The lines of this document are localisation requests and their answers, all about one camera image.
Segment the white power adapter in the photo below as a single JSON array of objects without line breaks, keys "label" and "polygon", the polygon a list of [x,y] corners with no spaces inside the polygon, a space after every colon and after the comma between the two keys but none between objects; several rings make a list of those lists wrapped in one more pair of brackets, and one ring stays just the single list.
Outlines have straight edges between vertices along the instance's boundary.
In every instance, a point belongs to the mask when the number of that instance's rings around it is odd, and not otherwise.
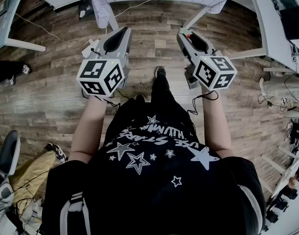
[{"label": "white power adapter", "polygon": [[89,45],[81,52],[82,56],[85,59],[89,58],[91,53],[93,53],[93,51],[95,50],[95,48],[97,47],[97,45],[99,43],[99,40],[93,41],[92,39],[89,39],[88,43],[89,43]]}]

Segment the person's left forearm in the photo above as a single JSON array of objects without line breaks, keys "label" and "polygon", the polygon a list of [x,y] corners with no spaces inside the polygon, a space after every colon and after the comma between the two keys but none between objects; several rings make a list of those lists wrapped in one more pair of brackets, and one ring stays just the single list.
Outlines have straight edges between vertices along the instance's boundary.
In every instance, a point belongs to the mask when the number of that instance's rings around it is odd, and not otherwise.
[{"label": "person's left forearm", "polygon": [[98,151],[106,103],[90,96],[75,130],[68,161],[88,163]]}]

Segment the black monitor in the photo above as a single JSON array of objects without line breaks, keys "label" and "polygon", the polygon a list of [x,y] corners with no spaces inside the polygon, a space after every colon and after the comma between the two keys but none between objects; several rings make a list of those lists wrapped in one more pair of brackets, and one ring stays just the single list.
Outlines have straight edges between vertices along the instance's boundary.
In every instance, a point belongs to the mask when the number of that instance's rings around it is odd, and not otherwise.
[{"label": "black monitor", "polygon": [[299,6],[280,10],[281,22],[288,40],[299,40]]}]

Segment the person's right forearm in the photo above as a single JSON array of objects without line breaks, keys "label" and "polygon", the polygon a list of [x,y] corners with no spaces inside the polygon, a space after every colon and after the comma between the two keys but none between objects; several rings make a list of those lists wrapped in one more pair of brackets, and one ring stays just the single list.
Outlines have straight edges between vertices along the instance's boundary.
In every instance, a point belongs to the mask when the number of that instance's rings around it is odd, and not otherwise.
[{"label": "person's right forearm", "polygon": [[232,157],[232,142],[220,93],[202,86],[205,145],[221,158]]}]

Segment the white desk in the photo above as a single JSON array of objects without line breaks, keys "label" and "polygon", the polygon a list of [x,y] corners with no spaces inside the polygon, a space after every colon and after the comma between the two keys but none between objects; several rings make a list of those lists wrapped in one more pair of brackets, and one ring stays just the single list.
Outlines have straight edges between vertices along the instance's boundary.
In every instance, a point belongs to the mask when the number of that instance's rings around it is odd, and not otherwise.
[{"label": "white desk", "polygon": [[11,25],[14,16],[16,15],[16,10],[19,6],[20,1],[21,0],[8,0],[7,12],[0,17],[0,49],[3,46],[9,46],[44,52],[46,51],[46,48],[44,46],[11,39],[9,37]]},{"label": "white desk", "polygon": [[291,44],[286,39],[279,14],[272,0],[252,0],[258,18],[262,47],[228,55],[228,58],[268,56],[299,74],[299,64],[292,61]]}]

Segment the person's black star-print shirt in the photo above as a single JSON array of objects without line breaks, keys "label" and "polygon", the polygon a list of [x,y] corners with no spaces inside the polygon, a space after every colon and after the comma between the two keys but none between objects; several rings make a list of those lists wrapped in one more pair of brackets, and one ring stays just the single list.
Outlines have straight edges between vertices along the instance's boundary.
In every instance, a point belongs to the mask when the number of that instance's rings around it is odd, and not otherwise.
[{"label": "person's black star-print shirt", "polygon": [[89,162],[48,174],[45,235],[259,235],[266,203],[253,163],[221,158],[172,111],[119,108]]}]

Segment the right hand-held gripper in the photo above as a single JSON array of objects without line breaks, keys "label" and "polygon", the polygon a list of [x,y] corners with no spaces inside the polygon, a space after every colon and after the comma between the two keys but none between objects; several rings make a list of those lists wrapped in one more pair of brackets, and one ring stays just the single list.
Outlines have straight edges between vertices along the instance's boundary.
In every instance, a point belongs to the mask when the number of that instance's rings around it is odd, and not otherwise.
[{"label": "right hand-held gripper", "polygon": [[192,32],[190,38],[178,32],[177,42],[184,56],[192,57],[185,68],[185,77],[190,89],[199,84],[210,91],[227,89],[237,74],[237,70],[228,57],[217,50],[202,35]]}]

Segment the black box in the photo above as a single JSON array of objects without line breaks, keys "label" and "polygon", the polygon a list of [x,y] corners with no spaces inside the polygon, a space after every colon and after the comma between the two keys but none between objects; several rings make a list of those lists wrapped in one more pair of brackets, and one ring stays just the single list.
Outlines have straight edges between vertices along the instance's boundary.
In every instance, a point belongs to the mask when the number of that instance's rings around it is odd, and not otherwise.
[{"label": "black box", "polygon": [[280,0],[285,9],[297,7],[299,4],[296,0]]}]

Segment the printed marker cards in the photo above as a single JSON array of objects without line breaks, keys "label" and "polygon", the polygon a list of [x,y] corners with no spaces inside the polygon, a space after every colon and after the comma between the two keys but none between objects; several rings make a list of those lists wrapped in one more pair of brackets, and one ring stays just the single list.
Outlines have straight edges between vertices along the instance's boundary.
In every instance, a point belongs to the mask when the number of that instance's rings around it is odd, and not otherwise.
[{"label": "printed marker cards", "polygon": [[291,44],[292,62],[299,64],[299,48],[295,44]]}]

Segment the white table frame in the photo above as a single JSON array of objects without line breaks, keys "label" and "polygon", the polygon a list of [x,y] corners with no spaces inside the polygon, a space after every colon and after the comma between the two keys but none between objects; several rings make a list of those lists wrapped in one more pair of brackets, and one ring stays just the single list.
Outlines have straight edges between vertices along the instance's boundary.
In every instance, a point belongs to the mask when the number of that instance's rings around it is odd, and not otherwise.
[{"label": "white table frame", "polygon": [[[137,6],[131,6],[129,8],[127,8],[126,10],[124,10],[123,12],[119,13],[118,15],[114,15],[113,10],[111,8],[111,6],[109,4],[104,6],[106,9],[106,12],[109,15],[109,19],[108,19],[108,23],[110,24],[111,28],[113,30],[117,30],[119,28],[116,17],[125,13],[126,11],[128,11],[129,9],[135,8]],[[196,23],[204,14],[206,14],[208,11],[210,10],[210,6],[206,6],[206,5],[201,5],[200,8],[197,10],[197,12],[195,14],[193,14],[184,24],[182,27],[189,29],[191,26],[194,25],[194,23]]]}]

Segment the grey office chair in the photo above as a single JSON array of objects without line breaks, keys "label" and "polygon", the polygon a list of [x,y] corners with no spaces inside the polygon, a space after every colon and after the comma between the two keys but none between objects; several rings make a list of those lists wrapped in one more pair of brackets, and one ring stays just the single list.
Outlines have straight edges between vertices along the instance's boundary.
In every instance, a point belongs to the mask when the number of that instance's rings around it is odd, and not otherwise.
[{"label": "grey office chair", "polygon": [[0,211],[12,205],[13,189],[9,176],[15,173],[21,149],[20,134],[12,130],[6,136],[0,150]]}]

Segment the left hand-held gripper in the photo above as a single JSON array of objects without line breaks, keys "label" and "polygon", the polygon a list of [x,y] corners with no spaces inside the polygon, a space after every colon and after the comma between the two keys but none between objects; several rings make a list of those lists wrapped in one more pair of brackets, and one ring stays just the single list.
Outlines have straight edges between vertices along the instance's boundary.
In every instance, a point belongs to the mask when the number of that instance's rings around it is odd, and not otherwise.
[{"label": "left hand-held gripper", "polygon": [[126,67],[131,45],[131,28],[113,31],[99,43],[99,51],[85,49],[76,81],[88,95],[110,97],[125,87],[129,69]]}]

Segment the person's black trousers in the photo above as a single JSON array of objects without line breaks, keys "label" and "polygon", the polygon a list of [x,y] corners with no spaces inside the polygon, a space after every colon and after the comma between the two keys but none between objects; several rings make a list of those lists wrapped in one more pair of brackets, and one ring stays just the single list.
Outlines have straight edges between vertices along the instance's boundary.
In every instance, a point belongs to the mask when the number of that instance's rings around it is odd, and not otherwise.
[{"label": "person's black trousers", "polygon": [[157,106],[178,105],[170,91],[170,86],[165,76],[155,78],[152,85],[151,103]]}]

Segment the black metal stand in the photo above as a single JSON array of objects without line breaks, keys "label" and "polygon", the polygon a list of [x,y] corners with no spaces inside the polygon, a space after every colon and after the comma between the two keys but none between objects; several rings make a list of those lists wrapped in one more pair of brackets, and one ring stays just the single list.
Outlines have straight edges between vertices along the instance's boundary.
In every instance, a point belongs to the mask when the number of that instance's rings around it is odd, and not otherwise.
[{"label": "black metal stand", "polygon": [[92,14],[94,14],[92,0],[83,0],[78,5],[79,19],[82,20]]}]

